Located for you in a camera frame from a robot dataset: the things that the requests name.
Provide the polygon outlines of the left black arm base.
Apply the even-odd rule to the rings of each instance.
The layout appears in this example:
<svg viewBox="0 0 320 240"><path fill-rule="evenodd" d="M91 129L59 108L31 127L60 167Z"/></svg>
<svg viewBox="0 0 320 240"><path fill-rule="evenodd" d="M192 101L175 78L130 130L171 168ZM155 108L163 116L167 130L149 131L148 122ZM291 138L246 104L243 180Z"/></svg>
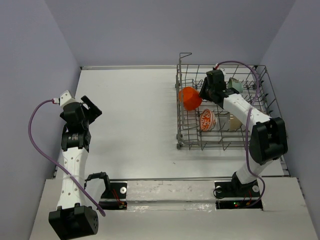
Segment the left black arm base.
<svg viewBox="0 0 320 240"><path fill-rule="evenodd" d="M110 182L110 190L105 190L99 200L99 205L103 210L122 211L127 209L127 181Z"/></svg>

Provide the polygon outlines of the orange patterned glass bowl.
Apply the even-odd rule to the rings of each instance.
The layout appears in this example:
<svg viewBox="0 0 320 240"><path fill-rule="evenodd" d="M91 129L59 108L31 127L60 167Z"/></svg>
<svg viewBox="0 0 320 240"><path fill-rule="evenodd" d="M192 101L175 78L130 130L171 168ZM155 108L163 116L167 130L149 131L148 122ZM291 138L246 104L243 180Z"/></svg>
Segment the orange patterned glass bowl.
<svg viewBox="0 0 320 240"><path fill-rule="evenodd" d="M210 109L204 109L199 117L200 130L202 132L211 131L216 123L217 119L213 111Z"/></svg>

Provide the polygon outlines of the orange square plastic bowl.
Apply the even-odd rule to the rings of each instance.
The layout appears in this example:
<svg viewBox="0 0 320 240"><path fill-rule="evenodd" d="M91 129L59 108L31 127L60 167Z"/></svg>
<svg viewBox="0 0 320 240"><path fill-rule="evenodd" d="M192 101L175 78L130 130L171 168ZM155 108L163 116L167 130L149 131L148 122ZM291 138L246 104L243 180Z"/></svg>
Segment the orange square plastic bowl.
<svg viewBox="0 0 320 240"><path fill-rule="evenodd" d="M188 86L179 91L178 97L183 107L187 111L193 111L198 108L202 103L202 98L199 96L199 92Z"/></svg>

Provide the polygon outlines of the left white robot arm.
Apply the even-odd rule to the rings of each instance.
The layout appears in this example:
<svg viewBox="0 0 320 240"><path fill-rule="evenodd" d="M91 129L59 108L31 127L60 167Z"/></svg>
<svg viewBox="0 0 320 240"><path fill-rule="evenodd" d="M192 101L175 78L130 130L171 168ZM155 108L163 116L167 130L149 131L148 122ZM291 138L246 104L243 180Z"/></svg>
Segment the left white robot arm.
<svg viewBox="0 0 320 240"><path fill-rule="evenodd" d="M90 101L72 102L63 106L60 117L65 121L62 130L63 171L60 197L55 211L48 221L59 239L73 240L96 235L99 229L98 215L105 211L96 197L86 190L85 167L89 156L91 133L89 126L102 111Z"/></svg>

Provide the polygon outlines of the celadon green ceramic bowl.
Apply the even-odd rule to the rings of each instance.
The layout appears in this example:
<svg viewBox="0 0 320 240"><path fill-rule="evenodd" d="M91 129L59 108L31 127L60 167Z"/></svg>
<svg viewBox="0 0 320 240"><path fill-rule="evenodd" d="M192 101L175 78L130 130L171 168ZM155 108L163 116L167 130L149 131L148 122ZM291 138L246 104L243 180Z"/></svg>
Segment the celadon green ceramic bowl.
<svg viewBox="0 0 320 240"><path fill-rule="evenodd" d="M230 77L228 80L228 88L233 88L237 90L240 94L243 93L244 87L243 84L236 78Z"/></svg>

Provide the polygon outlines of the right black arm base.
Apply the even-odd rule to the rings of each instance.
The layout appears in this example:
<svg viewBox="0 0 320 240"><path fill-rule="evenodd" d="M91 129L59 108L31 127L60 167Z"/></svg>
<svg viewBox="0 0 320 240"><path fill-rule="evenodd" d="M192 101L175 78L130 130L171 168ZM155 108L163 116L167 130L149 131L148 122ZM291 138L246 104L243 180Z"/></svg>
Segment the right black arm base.
<svg viewBox="0 0 320 240"><path fill-rule="evenodd" d="M213 195L217 210L263 209L261 199L255 203L260 197L257 181L240 189L234 188L231 181L218 181L214 183Z"/></svg>

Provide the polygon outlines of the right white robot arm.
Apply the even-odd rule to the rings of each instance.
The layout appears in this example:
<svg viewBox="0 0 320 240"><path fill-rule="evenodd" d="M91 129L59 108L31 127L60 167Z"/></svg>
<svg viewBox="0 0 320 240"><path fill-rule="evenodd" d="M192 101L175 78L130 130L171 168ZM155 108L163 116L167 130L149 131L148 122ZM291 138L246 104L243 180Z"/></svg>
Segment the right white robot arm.
<svg viewBox="0 0 320 240"><path fill-rule="evenodd" d="M231 179L242 196L261 176L283 173L284 121L257 103L257 90L226 85L225 69L82 70L78 99L97 106L85 173L112 179Z"/></svg>

